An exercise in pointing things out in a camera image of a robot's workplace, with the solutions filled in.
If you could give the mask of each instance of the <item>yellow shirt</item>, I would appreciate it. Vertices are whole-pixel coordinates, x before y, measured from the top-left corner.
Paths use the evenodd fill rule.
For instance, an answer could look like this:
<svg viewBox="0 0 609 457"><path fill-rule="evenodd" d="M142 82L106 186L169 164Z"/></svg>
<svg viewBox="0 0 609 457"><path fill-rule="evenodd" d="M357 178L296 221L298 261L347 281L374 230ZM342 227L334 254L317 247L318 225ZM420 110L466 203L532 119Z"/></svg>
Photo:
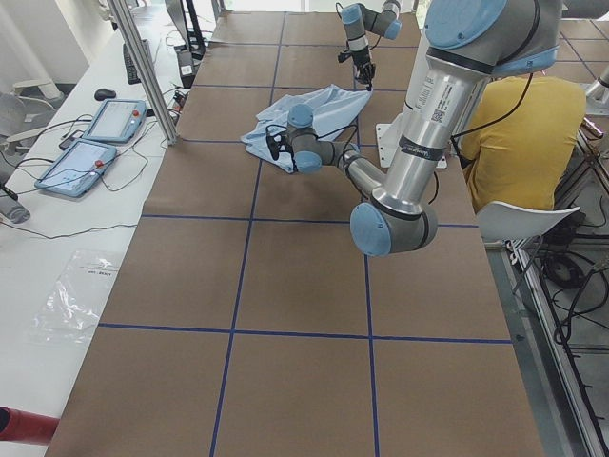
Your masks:
<svg viewBox="0 0 609 457"><path fill-rule="evenodd" d="M469 128L509 112L526 81L511 77L490 83ZM465 135L462 155L475 160L464 171L474 210L493 200L553 209L554 190L571 157L585 106L585 93L577 84L550 76L533 78L509 117Z"/></svg>

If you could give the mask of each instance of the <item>blue tape line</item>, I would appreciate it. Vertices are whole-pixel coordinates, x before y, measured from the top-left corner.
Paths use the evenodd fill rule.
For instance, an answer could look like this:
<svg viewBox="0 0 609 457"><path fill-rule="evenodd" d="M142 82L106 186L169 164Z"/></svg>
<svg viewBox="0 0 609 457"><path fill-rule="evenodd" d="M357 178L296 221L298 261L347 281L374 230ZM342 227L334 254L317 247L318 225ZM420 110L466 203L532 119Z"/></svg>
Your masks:
<svg viewBox="0 0 609 457"><path fill-rule="evenodd" d="M123 328L127 330L156 330L156 331L175 331L175 332L194 332L194 333L223 333L223 334L242 334L259 336L289 336L304 338L330 338L347 340L380 340L380 341L412 341L429 343L463 343L463 344L483 344L483 345L511 345L511 340L488 339L488 338L442 338L432 336L391 336L391 335L358 335L351 333L320 333L306 331L281 331L281 330L253 330L246 328L198 328L198 327L173 327L173 326L146 326L137 324L117 324L102 322L98 325L102 328Z"/></svg>
<svg viewBox="0 0 609 457"><path fill-rule="evenodd" d="M226 328L197 328L197 327L171 327L171 326L140 326L135 324L112 324L100 322L97 327L102 328L123 328L127 330L156 330L156 331L190 331L194 333L224 333L229 334Z"/></svg>
<svg viewBox="0 0 609 457"><path fill-rule="evenodd" d="M278 222L278 223L285 223L285 224L336 224L336 225L345 225L348 224L349 221L313 221L313 220L306 220L306 219L271 219L271 218L263 218L263 217L257 217L254 218L255 222Z"/></svg>
<svg viewBox="0 0 609 457"><path fill-rule="evenodd" d="M249 221L246 217L228 217L228 216L192 216L182 214L142 214L142 217L147 219L199 219L208 221L236 221L246 222Z"/></svg>
<svg viewBox="0 0 609 457"><path fill-rule="evenodd" d="M234 221L234 222L275 222L279 224L334 224L339 226L348 225L349 221L314 221L307 219L275 219L265 217L230 217L230 216L196 216L189 214L142 214L143 218L147 219L195 219L203 221ZM446 229L477 229L477 225L473 224L438 224L438 227L444 227Z"/></svg>
<svg viewBox="0 0 609 457"><path fill-rule="evenodd" d="M381 455L381 441L379 439L379 411L377 407L377 374L374 365L374 328L372 326L372 298L370 294L370 275L368 256L363 257L363 271L365 278L365 301L368 318L368 353L370 355L370 394L372 397L372 426L374 432L374 455Z"/></svg>
<svg viewBox="0 0 609 457"><path fill-rule="evenodd" d="M419 343L460 343L478 345L512 345L511 340L486 339L486 338L442 338L435 336L375 336L379 341L412 341Z"/></svg>
<svg viewBox="0 0 609 457"><path fill-rule="evenodd" d="M197 140L194 138L182 138L182 141L186 141L187 143L219 143L222 145L242 145L243 141L240 140Z"/></svg>
<svg viewBox="0 0 609 457"><path fill-rule="evenodd" d="M279 38L279 47L277 49L277 62L275 63L275 74L273 75L273 89L270 92L270 100L269 105L273 100L273 92L275 91L275 81L277 80L277 69L279 67L279 58L281 55L282 49L282 40L284 39L284 29L285 29L285 18L286 13L284 12L284 20L282 22L282 31ZM222 407L224 405L224 398L226 393L226 380L228 378L228 367L230 365L230 355L232 352L232 345L235 338L235 328L237 327L237 315L239 314L239 304L241 301L241 292L244 283L244 277L246 273L246 264L247 264L247 253L249 250L249 240L251 238L251 230L254 225L254 212L256 210L256 199L258 198L258 187L260 185L260 176L263 169L263 161L259 159L258 161L258 173L256 175L256 186L254 186L254 194L251 202L251 211L249 213L249 224L247 226L247 236L246 236L246 246L244 247L244 258L241 264L241 272L239 274L239 286L237 287L237 297L235 298L235 309L233 310L232 315L232 323L230 325L230 337L228 338L228 347L226 349L226 360L225 360L225 369L222 375L222 386L220 387L220 395L218 397L218 408L216 410L216 420L213 427L213 434L211 437L211 446L209 448L209 457L213 457L216 451L216 445L218 442L218 431L220 429L220 420L222 418Z"/></svg>
<svg viewBox="0 0 609 457"><path fill-rule="evenodd" d="M249 86L236 84L193 84L194 88L227 88L227 89L270 89L271 86Z"/></svg>
<svg viewBox="0 0 609 457"><path fill-rule="evenodd" d="M438 223L438 227L444 227L448 229L477 229L478 226L476 224L440 224Z"/></svg>
<svg viewBox="0 0 609 457"><path fill-rule="evenodd" d="M241 334L241 335L255 335L255 336L286 336L286 337L298 337L298 338L328 338L328 339L340 339L340 340L367 340L368 339L368 337L365 335L352 335L349 333L316 333L316 332L306 332L306 331L236 329L235 333Z"/></svg>
<svg viewBox="0 0 609 457"><path fill-rule="evenodd" d="M210 45L234 45L234 46L277 46L277 43L239 43L236 41L211 41ZM290 43L290 44L283 44L283 46L286 47L300 47L300 48L304 48L304 47L309 47L309 48L344 48L344 45L338 43L336 45L328 45L328 44L323 44L323 43L317 43L317 44L303 44L303 43ZM375 49L390 49L390 50L415 50L418 48L417 46L405 46L405 45L396 45L396 46L388 46L388 45L379 45L377 46Z"/></svg>

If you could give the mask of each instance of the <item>brown table surface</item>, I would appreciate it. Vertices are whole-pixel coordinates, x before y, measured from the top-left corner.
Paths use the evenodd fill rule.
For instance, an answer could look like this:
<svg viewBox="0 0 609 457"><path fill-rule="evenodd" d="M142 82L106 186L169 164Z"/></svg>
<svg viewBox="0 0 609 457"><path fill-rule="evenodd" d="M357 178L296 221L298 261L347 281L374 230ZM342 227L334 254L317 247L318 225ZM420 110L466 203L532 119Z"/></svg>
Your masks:
<svg viewBox="0 0 609 457"><path fill-rule="evenodd" d="M373 161L419 41L403 21L373 51ZM550 73L591 82L606 63L580 53L607 40L574 24ZM226 13L214 40L47 455L543 455L457 161L436 240L367 258L336 169L288 175L239 142L285 94L362 89L336 14Z"/></svg>

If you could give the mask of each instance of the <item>label sticker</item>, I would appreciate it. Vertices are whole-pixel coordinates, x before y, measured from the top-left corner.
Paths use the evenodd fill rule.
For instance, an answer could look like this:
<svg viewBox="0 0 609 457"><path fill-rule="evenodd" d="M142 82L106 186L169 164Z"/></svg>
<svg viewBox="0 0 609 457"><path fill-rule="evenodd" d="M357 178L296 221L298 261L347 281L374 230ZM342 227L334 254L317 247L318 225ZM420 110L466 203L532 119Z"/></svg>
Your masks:
<svg viewBox="0 0 609 457"><path fill-rule="evenodd" d="M438 162L444 156L444 149L417 145L403 135L402 138L400 138L400 147L405 154L414 155L415 157L421 157L422 159L432 160L434 162Z"/></svg>
<svg viewBox="0 0 609 457"><path fill-rule="evenodd" d="M451 81L438 80L426 76L421 93L415 105L423 119L441 125L448 125L457 113L464 87Z"/></svg>

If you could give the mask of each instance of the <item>computer mouse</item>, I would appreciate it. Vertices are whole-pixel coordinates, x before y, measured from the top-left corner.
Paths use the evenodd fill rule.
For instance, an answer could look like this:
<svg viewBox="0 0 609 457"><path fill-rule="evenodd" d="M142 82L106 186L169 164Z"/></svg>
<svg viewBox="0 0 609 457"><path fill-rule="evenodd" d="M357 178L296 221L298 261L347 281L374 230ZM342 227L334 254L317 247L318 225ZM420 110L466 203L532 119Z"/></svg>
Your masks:
<svg viewBox="0 0 609 457"><path fill-rule="evenodd" d="M112 89L101 88L95 91L93 97L98 102L101 102L102 100L106 100L107 98L116 98L116 92Z"/></svg>

